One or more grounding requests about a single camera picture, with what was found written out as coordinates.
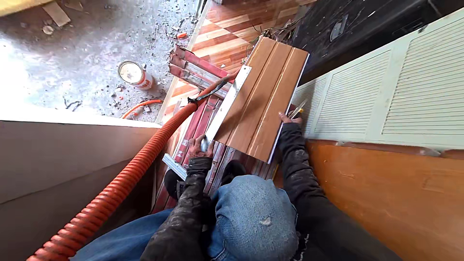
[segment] paint can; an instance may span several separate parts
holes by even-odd
[[[133,61],[123,61],[117,69],[119,77],[126,83],[141,90],[148,90],[153,86],[155,78]]]

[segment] orange conduit pipe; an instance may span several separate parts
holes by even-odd
[[[215,82],[199,96],[210,93],[222,80],[235,79],[237,74],[238,71]],[[205,99],[198,101],[198,106],[203,102]],[[198,106],[189,103],[169,119],[113,181],[27,261],[67,261],[73,257],[129,195],[174,131]]]
[[[133,112],[135,109],[137,109],[140,106],[144,106],[144,105],[152,104],[152,103],[162,103],[162,102],[163,102],[162,100],[148,100],[148,101],[145,101],[145,102],[141,102],[141,103],[137,104],[136,106],[130,108],[130,110],[128,110],[126,113],[124,113],[124,115],[121,118],[125,119],[127,116],[129,116],[129,114],[131,112]]]

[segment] concrete floor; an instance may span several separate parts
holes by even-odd
[[[173,78],[168,53],[178,42],[171,27],[192,36],[196,1],[81,0],[83,12],[58,3],[71,22],[61,29],[53,24],[52,35],[42,32],[51,18],[41,7],[0,18],[0,101],[59,110],[66,109],[64,100],[82,101],[75,111],[119,117],[143,98],[164,99]],[[124,60],[146,64],[156,82],[166,84],[148,91],[125,84],[117,74]],[[152,104],[134,119],[154,122],[160,107]]]

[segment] white louvered panel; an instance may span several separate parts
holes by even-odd
[[[335,73],[315,132],[365,133],[389,60],[388,50]]]
[[[413,39],[382,133],[464,135],[464,19]]]
[[[295,106],[299,106],[306,98],[308,101],[303,106],[302,113],[302,130],[303,133],[309,133],[311,130],[311,124],[316,115],[316,110],[321,100],[322,91],[326,83],[326,78],[318,78],[309,82],[307,85],[303,85],[295,91],[291,103]]]

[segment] blue jeans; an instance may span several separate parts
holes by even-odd
[[[208,254],[213,260],[289,260],[298,247],[296,210],[271,180],[238,176],[213,199],[216,225]],[[72,261],[136,261],[172,209],[148,215],[95,239]]]

